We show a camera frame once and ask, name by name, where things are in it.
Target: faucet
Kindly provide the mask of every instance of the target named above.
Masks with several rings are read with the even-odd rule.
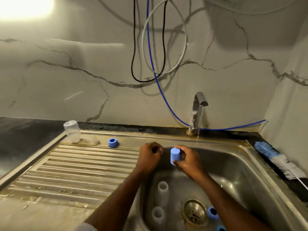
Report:
[[[189,135],[195,135],[198,133],[198,111],[200,106],[208,106],[208,102],[206,101],[204,94],[199,91],[195,94],[195,98],[193,100],[193,105],[192,105],[192,118],[189,122],[189,128],[187,131],[187,134]]]

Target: sleeve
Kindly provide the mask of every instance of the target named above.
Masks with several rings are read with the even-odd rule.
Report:
[[[90,224],[82,223],[75,229],[75,231],[98,231],[98,230]]]

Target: blue water hose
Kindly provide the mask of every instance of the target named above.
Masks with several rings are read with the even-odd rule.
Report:
[[[150,6],[150,0],[147,1],[147,18],[149,16],[149,6]],[[155,71],[154,69],[154,63],[153,63],[153,59],[152,59],[152,52],[151,52],[151,44],[150,44],[150,34],[149,34],[149,23],[147,24],[147,36],[148,36],[148,48],[149,48],[149,54],[150,54],[150,60],[151,60],[151,65],[152,65],[152,70]],[[179,119],[178,116],[176,116],[176,114],[173,112],[172,108],[170,107],[170,105],[168,104],[168,101],[166,100],[166,97],[164,96],[163,94],[163,91],[161,90],[160,88],[160,85],[159,85],[159,82],[157,80],[157,77],[156,77],[156,73],[154,73],[154,77],[155,77],[155,80],[156,80],[156,83],[157,83],[157,86],[158,86],[158,89],[159,89],[159,92],[161,94],[161,96],[163,97],[166,105],[168,106],[169,110],[171,111],[171,113],[175,116],[176,119],[178,119],[180,122],[182,122],[184,125],[186,126],[189,126],[189,124],[183,122],[181,119]],[[207,129],[207,128],[200,128],[200,130],[206,130],[206,131],[227,131],[227,130],[232,130],[232,129],[237,129],[237,128],[243,128],[243,127],[248,127],[248,126],[253,126],[253,125],[256,125],[256,124],[259,124],[261,122],[265,122],[266,120],[261,120],[261,121],[258,121],[258,122],[254,122],[254,123],[250,123],[250,124],[246,124],[246,125],[243,125],[243,126],[235,126],[235,127],[230,127],[230,128],[222,128],[222,129]]]

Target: blue and white brush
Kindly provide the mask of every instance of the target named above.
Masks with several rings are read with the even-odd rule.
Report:
[[[289,162],[285,155],[280,154],[271,145],[266,142],[256,142],[255,149],[265,155],[273,164],[275,164],[286,176],[287,179],[297,179],[308,190],[308,187],[300,180],[307,178],[306,174],[295,164]]]

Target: light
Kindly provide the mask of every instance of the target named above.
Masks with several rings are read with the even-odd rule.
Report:
[[[27,20],[51,13],[54,0],[0,0],[0,19]]]

